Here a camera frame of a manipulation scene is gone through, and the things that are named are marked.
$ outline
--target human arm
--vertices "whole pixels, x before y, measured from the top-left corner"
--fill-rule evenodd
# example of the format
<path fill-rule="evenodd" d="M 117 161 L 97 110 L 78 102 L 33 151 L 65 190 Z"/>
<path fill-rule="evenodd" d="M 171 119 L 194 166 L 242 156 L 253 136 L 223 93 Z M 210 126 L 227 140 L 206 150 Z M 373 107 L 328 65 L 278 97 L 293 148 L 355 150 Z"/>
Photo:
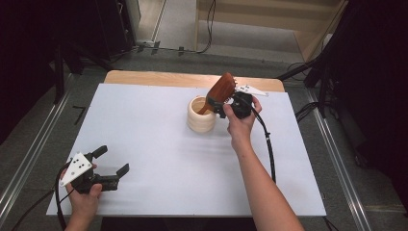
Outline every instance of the human arm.
<path fill-rule="evenodd" d="M 66 185 L 66 190 L 70 193 L 73 188 L 71 184 Z M 85 231 L 88 230 L 90 223 L 96 215 L 99 204 L 99 196 L 102 192 L 102 185 L 95 184 L 90 188 L 89 194 L 80 194 L 73 191 L 69 195 L 72 206 L 72 214 L 65 231 Z"/>
<path fill-rule="evenodd" d="M 262 107 L 256 97 L 253 97 L 256 112 Z M 230 124 L 231 144 L 237 153 L 249 206 L 257 229 L 263 230 L 303 230 L 297 216 L 284 195 L 272 181 L 264 166 L 255 154 L 250 134 L 255 115 L 238 119 L 230 105 L 223 106 Z"/>

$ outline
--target finger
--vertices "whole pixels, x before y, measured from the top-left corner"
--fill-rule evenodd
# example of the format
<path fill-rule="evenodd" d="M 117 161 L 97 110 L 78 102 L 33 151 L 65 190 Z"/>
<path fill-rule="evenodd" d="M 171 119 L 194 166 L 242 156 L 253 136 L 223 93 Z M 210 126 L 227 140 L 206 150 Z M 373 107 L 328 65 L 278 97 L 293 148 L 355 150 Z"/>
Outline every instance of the finger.
<path fill-rule="evenodd" d="M 262 106 L 261 106 L 261 103 L 259 102 L 258 98 L 252 95 L 252 102 L 254 104 L 255 111 L 257 113 L 260 113 L 262 111 Z"/>
<path fill-rule="evenodd" d="M 92 188 L 90 188 L 89 195 L 95 198 L 98 198 L 102 192 L 102 185 L 101 184 L 94 184 Z"/>
<path fill-rule="evenodd" d="M 61 172 L 60 179 L 63 179 L 63 178 L 64 178 L 65 173 L 66 173 L 66 170 L 67 170 L 67 168 L 64 169 L 63 172 Z"/>
<path fill-rule="evenodd" d="M 229 104 L 224 104 L 224 105 L 222 105 L 222 109 L 224 110 L 225 115 L 228 117 L 228 119 L 229 119 L 230 121 L 232 121 L 232 120 L 234 120 L 234 119 L 238 119 L 238 118 L 235 116 L 234 111 L 233 111 L 232 108 L 231 108 L 231 105 L 229 105 Z"/>
<path fill-rule="evenodd" d="M 66 191 L 67 191 L 68 193 L 71 193 L 71 191 L 72 191 L 74 188 L 73 188 L 72 185 L 69 183 L 69 184 L 67 184 L 67 185 L 65 186 L 65 189 L 66 189 Z"/>

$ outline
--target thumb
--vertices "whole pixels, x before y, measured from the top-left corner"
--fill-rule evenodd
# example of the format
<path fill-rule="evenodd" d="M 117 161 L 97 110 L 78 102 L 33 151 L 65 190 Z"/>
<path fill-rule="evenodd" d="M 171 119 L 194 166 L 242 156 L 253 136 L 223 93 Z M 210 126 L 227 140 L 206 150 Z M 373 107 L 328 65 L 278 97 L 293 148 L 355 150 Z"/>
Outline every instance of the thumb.
<path fill-rule="evenodd" d="M 94 184 L 92 188 L 90 188 L 89 195 L 92 197 L 99 197 L 102 192 L 102 185 L 101 184 Z"/>
<path fill-rule="evenodd" d="M 231 108 L 231 105 L 229 104 L 224 104 L 222 105 L 222 109 L 225 112 L 225 115 L 228 117 L 228 119 L 231 121 L 232 119 L 237 118 L 234 114 L 234 111 Z"/>

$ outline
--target white table surface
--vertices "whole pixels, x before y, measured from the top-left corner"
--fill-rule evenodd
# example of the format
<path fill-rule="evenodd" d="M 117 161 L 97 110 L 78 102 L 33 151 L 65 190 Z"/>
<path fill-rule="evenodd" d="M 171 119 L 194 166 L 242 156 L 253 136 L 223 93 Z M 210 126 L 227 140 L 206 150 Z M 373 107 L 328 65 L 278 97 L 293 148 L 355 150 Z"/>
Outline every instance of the white table surface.
<path fill-rule="evenodd" d="M 187 106 L 208 89 L 101 84 L 89 107 L 70 157 L 101 145 L 108 152 L 94 171 L 112 175 L 129 163 L 118 190 L 103 192 L 98 215 L 122 217 L 248 217 L 251 215 L 238 159 L 226 128 L 197 134 L 187 125 Z M 258 96 L 271 132 L 277 185 L 298 216 L 325 216 L 318 185 L 289 96 Z M 255 121 L 255 152 L 270 174 L 264 131 Z M 60 191 L 61 198 L 66 195 Z M 70 215 L 68 200 L 62 204 Z M 52 199 L 47 215 L 56 215 Z"/>

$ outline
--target metal frame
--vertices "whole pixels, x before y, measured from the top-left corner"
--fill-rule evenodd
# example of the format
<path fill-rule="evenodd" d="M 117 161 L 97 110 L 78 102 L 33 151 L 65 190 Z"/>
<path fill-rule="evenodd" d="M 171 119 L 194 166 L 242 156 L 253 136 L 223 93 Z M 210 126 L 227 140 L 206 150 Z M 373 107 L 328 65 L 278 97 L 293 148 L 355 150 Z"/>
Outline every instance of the metal frame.
<path fill-rule="evenodd" d="M 23 161 L 18 167 L 12 181 L 9 183 L 7 188 L 3 191 L 0 198 L 0 229 L 3 226 L 6 218 L 12 209 L 13 204 L 15 203 L 18 195 L 20 194 L 27 178 L 30 175 L 31 170 L 33 169 L 41 150 L 47 142 L 48 137 L 50 136 L 58 118 L 63 111 L 63 108 L 66 104 L 66 101 L 70 95 L 71 88 L 77 78 L 73 74 L 69 74 L 65 83 L 66 89 L 65 94 L 59 104 L 56 104 L 52 107 L 48 117 L 45 119 L 41 128 L 39 129 L 36 138 L 31 144 L 27 154 L 25 155 Z"/>
<path fill-rule="evenodd" d="M 311 90 L 307 89 L 306 92 L 310 102 L 318 102 L 317 97 Z M 334 169 L 336 170 L 337 176 L 339 177 L 345 199 L 347 200 L 348 207 L 354 217 L 356 226 L 358 230 L 370 231 L 372 229 L 367 218 L 366 211 L 356 189 L 353 186 L 351 178 L 344 165 L 343 158 L 331 134 L 329 125 L 327 124 L 326 119 L 321 116 L 319 110 L 314 109 L 314 114 L 324 142 L 327 146 L 330 159 L 332 160 Z"/>

